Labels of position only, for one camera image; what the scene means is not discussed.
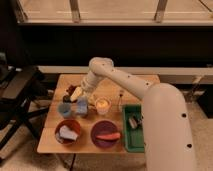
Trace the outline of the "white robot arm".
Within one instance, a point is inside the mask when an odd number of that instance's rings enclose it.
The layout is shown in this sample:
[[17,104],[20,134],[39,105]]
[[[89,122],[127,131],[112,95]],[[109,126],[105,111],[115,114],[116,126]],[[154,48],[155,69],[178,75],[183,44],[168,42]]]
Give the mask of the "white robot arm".
[[196,171],[192,131],[183,94],[168,83],[153,83],[118,70],[110,58],[93,57],[81,81],[89,97],[108,78],[142,101],[147,171]]

